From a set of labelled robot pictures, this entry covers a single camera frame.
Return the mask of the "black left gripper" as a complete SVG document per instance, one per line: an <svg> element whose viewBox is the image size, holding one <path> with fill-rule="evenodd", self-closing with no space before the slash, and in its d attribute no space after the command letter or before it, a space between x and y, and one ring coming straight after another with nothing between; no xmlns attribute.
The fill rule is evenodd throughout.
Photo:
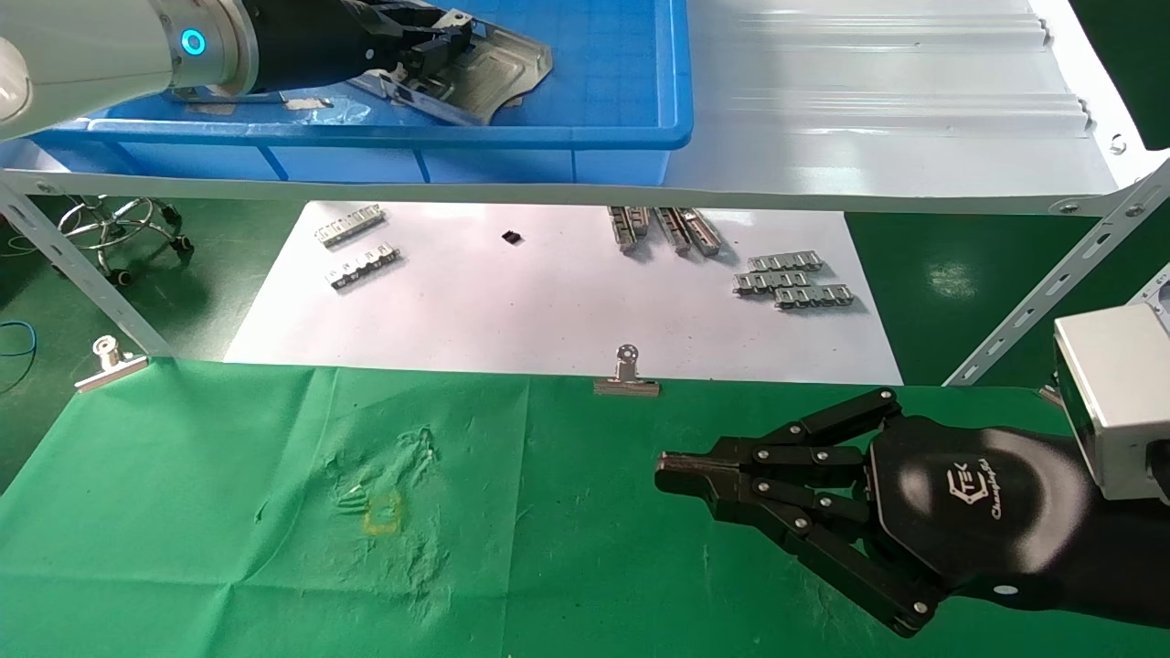
<svg viewBox="0 0 1170 658"><path fill-rule="evenodd" d="M447 11L421 1L333 1L329 78L350 80L401 66L407 78L427 78L472 46L472 23L447 21Z"/></svg>

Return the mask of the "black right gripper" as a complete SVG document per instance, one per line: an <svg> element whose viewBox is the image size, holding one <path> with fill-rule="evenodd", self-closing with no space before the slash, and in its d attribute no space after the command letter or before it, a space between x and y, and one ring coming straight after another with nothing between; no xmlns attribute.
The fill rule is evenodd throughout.
<svg viewBox="0 0 1170 658"><path fill-rule="evenodd" d="M1013 609L1071 603L1071 551L1097 500L1078 446L1020 429L954 429L901 416L878 388L758 437L722 436L706 452L665 452L659 491L698 496L720 522L760 530L782 550L893 632L910 638L941 595L866 557L814 495L794 484L848 484L868 446L878 521L950 596Z"/></svg>

